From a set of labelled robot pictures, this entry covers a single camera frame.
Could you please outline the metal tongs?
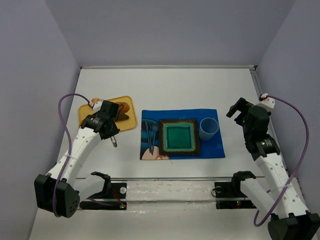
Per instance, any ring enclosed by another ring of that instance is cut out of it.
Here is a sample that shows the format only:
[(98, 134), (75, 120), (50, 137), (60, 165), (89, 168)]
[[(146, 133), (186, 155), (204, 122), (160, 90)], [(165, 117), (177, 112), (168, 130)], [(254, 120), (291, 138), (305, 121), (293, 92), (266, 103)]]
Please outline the metal tongs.
[(116, 148), (118, 146), (116, 138), (114, 136), (111, 136), (110, 140), (112, 142), (113, 147)]

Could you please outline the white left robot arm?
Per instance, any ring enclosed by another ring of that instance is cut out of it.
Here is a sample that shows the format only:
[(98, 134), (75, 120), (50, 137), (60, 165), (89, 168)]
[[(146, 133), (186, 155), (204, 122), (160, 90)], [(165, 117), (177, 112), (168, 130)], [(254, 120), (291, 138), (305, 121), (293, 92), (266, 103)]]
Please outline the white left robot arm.
[(70, 218), (82, 201), (95, 194), (110, 192), (108, 174), (94, 171), (83, 180), (77, 180), (77, 176), (100, 142), (111, 139), (113, 146), (117, 146), (114, 136), (120, 130), (114, 120), (119, 107), (119, 104), (107, 100), (93, 105), (94, 113), (82, 121), (66, 153), (47, 174), (36, 177), (34, 189), (38, 208), (54, 213), (58, 218)]

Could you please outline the small round bun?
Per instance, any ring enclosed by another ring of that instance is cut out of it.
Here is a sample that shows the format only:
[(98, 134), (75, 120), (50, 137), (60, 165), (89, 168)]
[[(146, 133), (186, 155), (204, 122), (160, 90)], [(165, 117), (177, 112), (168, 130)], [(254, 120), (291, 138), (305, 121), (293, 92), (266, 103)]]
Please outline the small round bun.
[(101, 99), (100, 98), (93, 98), (92, 100), (91, 100), (91, 103), (92, 104), (95, 104), (95, 103), (97, 103), (97, 102), (99, 102)]

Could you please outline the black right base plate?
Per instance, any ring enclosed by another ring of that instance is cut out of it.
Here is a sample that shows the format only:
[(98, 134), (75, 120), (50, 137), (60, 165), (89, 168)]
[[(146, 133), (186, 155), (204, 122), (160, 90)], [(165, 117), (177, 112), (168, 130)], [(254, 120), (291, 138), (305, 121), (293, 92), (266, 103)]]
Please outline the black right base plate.
[(241, 192), (236, 192), (230, 181), (217, 181), (211, 190), (217, 210), (255, 209), (252, 201)]

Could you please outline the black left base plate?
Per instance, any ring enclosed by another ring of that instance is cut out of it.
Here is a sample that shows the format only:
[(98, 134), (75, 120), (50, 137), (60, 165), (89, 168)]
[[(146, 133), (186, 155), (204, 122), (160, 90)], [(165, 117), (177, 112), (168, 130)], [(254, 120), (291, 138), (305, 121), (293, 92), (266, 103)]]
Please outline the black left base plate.
[(113, 182), (108, 174), (94, 171), (90, 174), (89, 180), (81, 183), (81, 194), (90, 187), (100, 187), (101, 191), (94, 193), (87, 199), (79, 203), (78, 209), (81, 210), (107, 210), (107, 211), (124, 211), (127, 209), (127, 183), (123, 181)]

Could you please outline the yellow plastic tray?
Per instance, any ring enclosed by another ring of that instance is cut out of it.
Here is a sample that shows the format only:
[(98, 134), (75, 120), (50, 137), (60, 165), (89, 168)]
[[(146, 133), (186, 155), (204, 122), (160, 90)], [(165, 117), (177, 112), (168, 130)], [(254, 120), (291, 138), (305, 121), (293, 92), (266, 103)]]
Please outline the yellow plastic tray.
[[(123, 132), (127, 130), (134, 129), (137, 126), (137, 118), (135, 114), (134, 105), (130, 96), (120, 96), (116, 98), (110, 98), (108, 101), (121, 105), (120, 116), (115, 122), (117, 128)], [(78, 120), (79, 126), (82, 121), (87, 117), (87, 115), (92, 115), (94, 112), (92, 108), (84, 104), (78, 109)]]

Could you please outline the brown croissant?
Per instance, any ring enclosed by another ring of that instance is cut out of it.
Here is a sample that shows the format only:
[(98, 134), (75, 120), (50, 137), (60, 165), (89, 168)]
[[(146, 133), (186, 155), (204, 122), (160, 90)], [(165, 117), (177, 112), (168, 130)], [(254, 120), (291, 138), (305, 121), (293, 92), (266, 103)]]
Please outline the brown croissant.
[(130, 117), (125, 112), (120, 111), (117, 117), (115, 118), (115, 122), (126, 121), (129, 118)]

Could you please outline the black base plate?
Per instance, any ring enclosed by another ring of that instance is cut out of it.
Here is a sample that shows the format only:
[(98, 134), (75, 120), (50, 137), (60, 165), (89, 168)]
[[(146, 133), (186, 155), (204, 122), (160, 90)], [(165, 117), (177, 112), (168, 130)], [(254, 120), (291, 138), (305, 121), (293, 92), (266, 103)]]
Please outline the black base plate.
[(107, 211), (124, 211), (127, 209), (127, 183), (123, 181), (113, 182), (108, 174), (94, 171), (90, 174), (89, 180), (81, 183), (81, 194), (90, 187), (100, 187), (101, 191), (94, 193), (87, 199), (79, 203), (78, 209), (81, 210), (107, 210)]
[(236, 192), (230, 181), (217, 181), (211, 190), (217, 210), (255, 209), (252, 201), (241, 192)]

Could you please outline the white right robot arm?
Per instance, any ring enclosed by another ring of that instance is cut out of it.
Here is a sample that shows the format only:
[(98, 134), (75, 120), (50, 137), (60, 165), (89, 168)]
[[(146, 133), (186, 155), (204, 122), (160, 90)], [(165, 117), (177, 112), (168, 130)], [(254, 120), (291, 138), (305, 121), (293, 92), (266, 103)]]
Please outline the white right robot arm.
[(231, 118), (237, 111), (236, 124), (243, 130), (245, 147), (268, 184), (265, 191), (256, 176), (250, 171), (238, 171), (231, 179), (231, 189), (243, 194), (265, 216), (260, 227), (267, 223), (268, 233), (273, 240), (311, 240), (320, 228), (320, 216), (311, 213), (292, 185), (293, 174), (288, 174), (275, 139), (268, 134), (271, 111), (276, 97), (262, 94), (254, 105), (240, 98), (229, 108), (226, 116)]

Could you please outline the metal rail bar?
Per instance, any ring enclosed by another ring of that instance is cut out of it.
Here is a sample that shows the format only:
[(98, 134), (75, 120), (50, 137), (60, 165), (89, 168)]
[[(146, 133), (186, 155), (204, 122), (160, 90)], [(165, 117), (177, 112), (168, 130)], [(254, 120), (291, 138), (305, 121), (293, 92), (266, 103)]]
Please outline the metal rail bar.
[(113, 181), (229, 181), (232, 176), (224, 177), (111, 177)]

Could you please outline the light blue plastic cup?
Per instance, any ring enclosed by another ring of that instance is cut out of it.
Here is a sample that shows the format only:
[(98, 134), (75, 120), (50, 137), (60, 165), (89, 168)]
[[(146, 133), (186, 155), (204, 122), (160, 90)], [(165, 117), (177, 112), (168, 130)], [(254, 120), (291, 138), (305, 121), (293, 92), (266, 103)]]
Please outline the light blue plastic cup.
[(201, 120), (199, 124), (199, 138), (203, 142), (208, 142), (218, 131), (219, 123), (210, 117)]

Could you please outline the orange oval bread roll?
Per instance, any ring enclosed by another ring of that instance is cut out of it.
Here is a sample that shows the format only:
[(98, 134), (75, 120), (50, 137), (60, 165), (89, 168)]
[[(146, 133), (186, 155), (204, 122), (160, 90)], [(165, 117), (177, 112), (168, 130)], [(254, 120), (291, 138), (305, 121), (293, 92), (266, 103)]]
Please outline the orange oval bread roll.
[(130, 110), (130, 105), (127, 102), (116, 102), (119, 105), (118, 110), (127, 113)]

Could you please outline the green square ceramic plate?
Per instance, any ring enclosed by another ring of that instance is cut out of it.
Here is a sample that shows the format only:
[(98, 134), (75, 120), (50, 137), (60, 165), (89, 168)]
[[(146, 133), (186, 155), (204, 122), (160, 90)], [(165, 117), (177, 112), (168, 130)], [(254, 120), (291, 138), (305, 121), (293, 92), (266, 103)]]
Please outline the green square ceramic plate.
[(199, 156), (198, 121), (195, 118), (160, 119), (158, 144), (160, 155)]

